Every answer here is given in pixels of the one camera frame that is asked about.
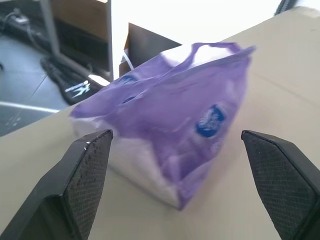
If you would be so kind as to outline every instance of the purple plastic bag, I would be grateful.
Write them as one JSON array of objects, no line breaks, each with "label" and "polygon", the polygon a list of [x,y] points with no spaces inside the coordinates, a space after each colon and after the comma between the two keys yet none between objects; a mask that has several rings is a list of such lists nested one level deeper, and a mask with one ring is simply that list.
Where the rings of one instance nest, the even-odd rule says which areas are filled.
[{"label": "purple plastic bag", "polygon": [[[195,64],[202,46],[230,54]],[[194,43],[175,65],[161,53],[77,105],[70,116],[75,132],[80,137],[112,129],[110,167],[183,209],[208,174],[243,101],[253,51],[235,43]]]}]

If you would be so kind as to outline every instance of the desk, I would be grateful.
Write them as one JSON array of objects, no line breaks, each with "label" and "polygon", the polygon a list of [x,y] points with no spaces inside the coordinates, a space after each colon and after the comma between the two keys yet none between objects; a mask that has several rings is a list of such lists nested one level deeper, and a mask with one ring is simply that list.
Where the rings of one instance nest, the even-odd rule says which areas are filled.
[{"label": "desk", "polygon": [[[227,42],[257,46],[248,91],[211,173],[178,212],[107,171],[91,240],[279,240],[258,196],[241,131],[294,142],[320,168],[320,13],[296,8]],[[72,107],[0,138],[0,232],[75,140]]]}]

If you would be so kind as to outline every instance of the white stripe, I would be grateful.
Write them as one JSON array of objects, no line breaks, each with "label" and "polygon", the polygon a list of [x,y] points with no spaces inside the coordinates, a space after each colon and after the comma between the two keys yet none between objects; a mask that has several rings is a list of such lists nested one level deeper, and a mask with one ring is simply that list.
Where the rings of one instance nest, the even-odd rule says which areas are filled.
[{"label": "white stripe", "polygon": [[40,107],[40,106],[30,106],[30,105],[24,105],[24,104],[6,102],[6,101],[0,101],[0,106],[12,107],[17,109],[28,109],[28,110],[47,112],[47,113],[53,113],[53,114],[60,111],[57,109],[51,109],[51,108]]}]

